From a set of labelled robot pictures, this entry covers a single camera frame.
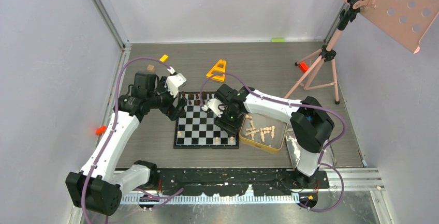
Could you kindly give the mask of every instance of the gray wood table top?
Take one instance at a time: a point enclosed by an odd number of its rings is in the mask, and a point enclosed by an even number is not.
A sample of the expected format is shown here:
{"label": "gray wood table top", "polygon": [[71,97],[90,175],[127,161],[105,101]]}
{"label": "gray wood table top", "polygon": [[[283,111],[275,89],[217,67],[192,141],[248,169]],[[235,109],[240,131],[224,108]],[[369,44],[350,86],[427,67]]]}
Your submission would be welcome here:
{"label": "gray wood table top", "polygon": [[[294,62],[321,47],[321,42],[261,42],[261,43],[182,43],[182,44],[135,44],[130,59],[140,56],[160,58],[169,55],[168,64],[187,78],[184,90],[198,91],[206,80],[206,73],[219,59],[227,61],[227,72],[239,75],[249,86],[266,94],[283,97],[300,78],[302,72]],[[145,71],[148,64],[157,67],[159,76],[169,73],[161,65],[147,61],[134,62],[128,66],[121,92],[125,92],[134,81],[137,71]],[[322,66],[313,85],[331,81],[330,63]],[[226,81],[230,87],[240,89],[241,84],[230,76]],[[215,91],[221,83],[210,81],[206,91]],[[332,87],[305,91],[296,89],[290,99],[304,99],[313,96],[322,106],[340,113],[348,123],[346,135],[332,146],[338,167],[362,167],[356,138],[345,108],[334,104]],[[332,137],[337,136],[342,126],[332,116],[335,128]],[[164,167],[290,167],[286,146],[277,154],[271,154],[249,145],[240,144],[237,150],[173,149],[175,122],[171,122],[158,110],[152,110],[142,121],[126,144],[118,167],[130,167],[136,160],[145,160]]]}

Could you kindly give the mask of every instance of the chessboard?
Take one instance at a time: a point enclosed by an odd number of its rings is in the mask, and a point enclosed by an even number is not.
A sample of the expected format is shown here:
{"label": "chessboard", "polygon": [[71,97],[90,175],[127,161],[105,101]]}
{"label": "chessboard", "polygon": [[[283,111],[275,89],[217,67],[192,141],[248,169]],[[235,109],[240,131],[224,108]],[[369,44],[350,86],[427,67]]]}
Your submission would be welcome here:
{"label": "chessboard", "polygon": [[238,136],[230,139],[226,131],[213,124],[215,115],[201,110],[201,103],[207,103],[214,92],[180,92],[179,99],[186,97],[186,115],[175,122],[174,149],[238,149]]}

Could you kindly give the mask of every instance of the red-orange object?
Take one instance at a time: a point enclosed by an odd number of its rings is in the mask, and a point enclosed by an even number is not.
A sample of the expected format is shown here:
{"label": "red-orange object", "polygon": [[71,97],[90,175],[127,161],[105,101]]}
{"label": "red-orange object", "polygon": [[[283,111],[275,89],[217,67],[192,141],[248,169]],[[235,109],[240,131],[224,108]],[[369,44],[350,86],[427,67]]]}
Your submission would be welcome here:
{"label": "red-orange object", "polygon": [[303,73],[305,73],[309,68],[308,68],[308,65],[306,65],[306,63],[305,62],[301,62],[300,64],[299,64],[299,68],[300,68],[300,70],[303,72]]}
{"label": "red-orange object", "polygon": [[101,126],[98,129],[96,129],[96,135],[101,135],[105,132],[105,130],[107,130],[106,126]]}

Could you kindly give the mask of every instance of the tripod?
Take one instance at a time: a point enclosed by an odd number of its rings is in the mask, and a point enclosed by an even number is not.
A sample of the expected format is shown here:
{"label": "tripod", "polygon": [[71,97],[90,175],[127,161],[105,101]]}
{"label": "tripod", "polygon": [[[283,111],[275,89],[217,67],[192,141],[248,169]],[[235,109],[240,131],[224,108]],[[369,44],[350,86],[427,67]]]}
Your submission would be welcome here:
{"label": "tripod", "polygon": [[[312,54],[310,54],[308,56],[306,56],[304,59],[294,63],[294,65],[298,66],[299,63],[301,63],[301,62],[303,62],[303,61],[305,61],[307,59],[311,59],[312,57],[316,56],[317,54],[319,55],[318,58],[316,59],[316,61],[314,61],[314,63],[310,66],[310,68],[307,71],[305,71],[303,76],[295,83],[295,85],[289,90],[289,92],[285,95],[284,98],[288,98],[291,95],[291,93],[299,85],[303,86],[303,89],[305,89],[306,91],[309,90],[309,89],[334,86],[334,89],[335,89],[335,104],[340,104],[340,100],[339,100],[339,85],[338,85],[338,82],[337,82],[337,71],[336,71],[335,59],[334,59],[337,53],[332,48],[334,47],[335,43],[339,39],[342,31],[345,30],[345,28],[348,25],[348,23],[352,22],[355,19],[355,17],[357,16],[357,13],[360,12],[360,6],[362,5],[362,3],[364,1],[363,0],[347,0],[347,2],[349,3],[349,8],[347,10],[343,9],[340,12],[340,22],[339,22],[339,24],[337,26],[337,30],[334,32],[334,34],[333,34],[332,38],[329,40],[328,44],[323,45],[321,47],[321,49],[313,52]],[[313,82],[315,76],[317,75],[317,73],[320,70],[320,68],[323,65],[323,63],[324,62],[329,62],[329,61],[331,61],[331,65],[332,65],[332,78],[333,78],[333,82],[310,87],[310,84]],[[305,80],[305,78],[308,75],[310,75],[310,77],[308,78],[307,82],[305,84],[303,84],[302,83],[303,80]]]}

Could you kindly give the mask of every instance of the yellow block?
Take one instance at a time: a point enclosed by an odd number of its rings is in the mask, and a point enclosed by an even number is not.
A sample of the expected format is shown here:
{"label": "yellow block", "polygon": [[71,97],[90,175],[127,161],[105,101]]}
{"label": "yellow block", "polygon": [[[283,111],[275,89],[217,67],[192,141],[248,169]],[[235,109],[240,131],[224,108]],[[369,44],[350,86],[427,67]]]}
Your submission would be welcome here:
{"label": "yellow block", "polygon": [[[212,69],[210,69],[209,72],[207,72],[206,77],[209,78],[214,73],[219,73],[219,72],[226,72],[226,61],[225,60],[220,59],[218,62],[216,62],[215,66],[213,66]],[[220,76],[219,75],[214,76],[214,77],[212,77],[212,79],[215,81],[224,83],[224,81],[226,80],[226,75],[222,74]]]}
{"label": "yellow block", "polygon": [[162,58],[160,59],[160,61],[162,61],[163,63],[166,62],[166,60],[168,60],[169,56],[168,55],[163,55]]}

